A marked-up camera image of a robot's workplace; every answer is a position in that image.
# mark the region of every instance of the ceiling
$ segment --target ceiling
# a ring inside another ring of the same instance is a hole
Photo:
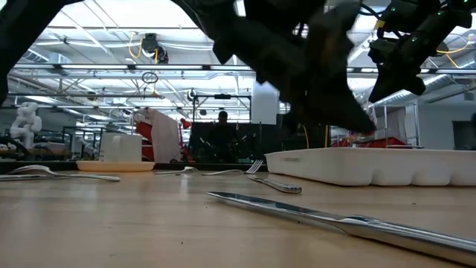
[[[389,0],[364,1],[375,10],[381,10]],[[242,6],[242,0],[237,2],[238,10]],[[374,39],[373,28],[376,18],[373,16],[359,16],[353,29],[349,32],[349,37],[356,44],[356,48],[351,53],[350,66],[355,67],[375,67],[367,56],[368,41]],[[446,38],[445,42],[450,49],[461,48],[468,42],[468,35],[476,29],[475,20],[471,29],[455,28]],[[145,57],[143,54],[134,57],[138,52],[138,43],[145,33],[156,33],[159,42],[167,49],[169,54],[169,64],[211,64],[219,65],[218,59],[211,50],[213,41],[207,38],[187,15],[174,3],[169,0],[85,0],[84,2],[65,6],[54,18],[50,25],[38,37],[32,49],[40,51],[56,52],[67,57],[71,63],[84,64],[151,64],[153,59]],[[463,57],[471,53],[473,46],[468,49],[452,54],[454,59]],[[424,66],[435,68],[435,66],[448,65],[446,57],[429,59]],[[239,59],[230,60],[227,65],[243,65]],[[35,71],[13,71],[23,77],[29,77],[36,82],[44,84],[54,89],[60,88],[60,80],[35,78]],[[356,95],[366,92],[373,87],[376,79],[374,77],[359,76],[358,74],[349,78],[350,88]],[[70,86],[66,93],[95,91],[100,94],[125,94],[131,95],[137,92],[138,88],[131,79],[87,79],[76,81],[75,79],[64,79],[62,88]],[[173,118],[182,118],[183,112],[173,111],[174,106],[187,105],[183,103],[187,93],[194,89],[199,94],[219,94],[228,93],[232,95],[250,95],[253,89],[254,77],[246,75],[216,76],[213,79],[169,79],[169,86],[161,81],[148,85],[141,94],[149,95],[152,92],[163,94],[163,100],[157,98],[100,98],[96,102],[100,105],[111,103],[128,103],[134,106],[169,106],[168,114]],[[173,93],[170,85],[178,93]],[[91,104],[85,98],[77,98],[78,103]],[[248,100],[243,103],[237,100],[214,100],[213,98],[203,103],[202,107],[210,107],[207,116],[202,119],[216,118],[220,107],[249,106]],[[248,113],[243,111],[232,112],[232,119],[246,120]]]

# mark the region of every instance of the yellow cable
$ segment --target yellow cable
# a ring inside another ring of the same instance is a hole
[[[141,38],[141,43],[139,44],[139,54],[137,54],[137,56],[135,56],[133,53],[132,53],[132,48],[131,48],[131,44],[132,44],[132,40],[134,39],[134,34],[131,33],[131,39],[129,41],[129,54],[131,54],[132,57],[134,58],[139,58],[141,56],[141,53],[142,53],[142,40],[144,38]]]
[[[439,51],[439,50],[437,50],[437,52],[438,52],[438,53],[443,53],[443,54],[452,54],[452,53],[460,52],[460,51],[462,51],[462,50],[464,50],[464,49],[466,49],[466,48],[468,47],[468,45],[469,45],[469,40],[470,40],[470,39],[471,39],[471,37],[468,36],[468,42],[466,42],[466,45],[463,46],[462,48],[458,48],[458,49],[453,50],[453,51]]]
[[[303,125],[303,128],[304,128],[304,135],[306,136],[307,149],[309,149],[309,138],[307,138],[306,126]]]
[[[456,68],[461,68],[458,66],[458,64],[456,64],[456,62],[448,54],[446,56],[448,57],[449,61],[451,61],[451,63],[453,63],[454,66],[456,66]]]
[[[326,138],[324,139],[324,142],[325,142],[324,147],[325,148],[327,148],[327,139],[329,138],[328,136],[329,136],[329,126],[326,125]]]

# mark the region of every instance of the plate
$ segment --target plate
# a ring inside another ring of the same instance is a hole
[[[81,171],[93,172],[144,172],[154,168],[154,162],[99,162],[76,161]]]

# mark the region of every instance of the knife blade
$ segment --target knife blade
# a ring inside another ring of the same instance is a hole
[[[440,234],[412,226],[388,223],[361,215],[341,216],[309,208],[301,208],[259,197],[224,192],[207,192],[232,203],[258,208],[267,212],[278,212],[296,219],[312,220],[339,228],[349,235],[377,240],[394,246],[414,250],[438,258],[476,267],[476,240],[468,240]]]

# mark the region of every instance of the white robot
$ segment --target white robot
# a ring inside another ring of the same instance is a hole
[[[23,137],[23,146],[27,149],[33,147],[35,133],[42,129],[42,119],[36,116],[37,103],[22,103],[16,110],[16,119],[10,128],[12,138]]]

